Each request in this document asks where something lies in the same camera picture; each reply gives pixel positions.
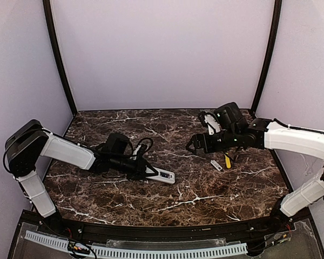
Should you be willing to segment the white battery cover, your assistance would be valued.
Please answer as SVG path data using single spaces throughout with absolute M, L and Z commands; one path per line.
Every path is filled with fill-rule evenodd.
M 218 171 L 222 172 L 223 168 L 215 161 L 215 160 L 211 160 L 211 165 Z

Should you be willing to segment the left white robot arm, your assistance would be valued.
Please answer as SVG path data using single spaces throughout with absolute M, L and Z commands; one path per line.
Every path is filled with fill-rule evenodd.
M 130 180 L 157 176 L 158 171 L 143 157 L 143 152 L 127 154 L 130 139 L 111 133 L 107 140 L 89 148 L 65 139 L 32 119 L 5 143 L 3 166 L 19 182 L 41 217 L 57 214 L 57 208 L 37 174 L 36 162 L 42 157 L 66 162 L 82 170 L 105 173 L 110 169 L 122 172 Z

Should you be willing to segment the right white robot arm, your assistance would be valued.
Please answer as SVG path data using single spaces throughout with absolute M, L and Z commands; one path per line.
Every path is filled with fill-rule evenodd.
M 235 102 L 224 104 L 213 113 L 200 112 L 198 118 L 208 129 L 195 134 L 186 150 L 197 154 L 225 152 L 230 148 L 284 150 L 313 156 L 324 161 L 324 131 L 291 126 L 277 119 L 255 118 L 248 122 Z M 324 166 L 301 187 L 285 195 L 272 216 L 292 217 L 324 197 Z

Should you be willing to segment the white remote control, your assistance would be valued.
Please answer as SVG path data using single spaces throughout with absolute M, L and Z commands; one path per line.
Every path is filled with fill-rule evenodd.
M 173 172 L 166 171 L 164 169 L 160 169 L 155 167 L 154 170 L 147 168 L 146 169 L 146 174 L 147 174 L 147 179 L 154 180 L 154 181 L 159 181 L 162 183 L 167 183 L 167 184 L 174 184 L 176 177 Z

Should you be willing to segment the yellow handled screwdriver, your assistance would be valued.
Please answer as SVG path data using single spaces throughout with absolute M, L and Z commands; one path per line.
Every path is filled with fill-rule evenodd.
M 226 168 L 230 169 L 232 167 L 232 165 L 231 165 L 231 159 L 230 159 L 228 153 L 224 153 L 224 157 L 225 157 Z

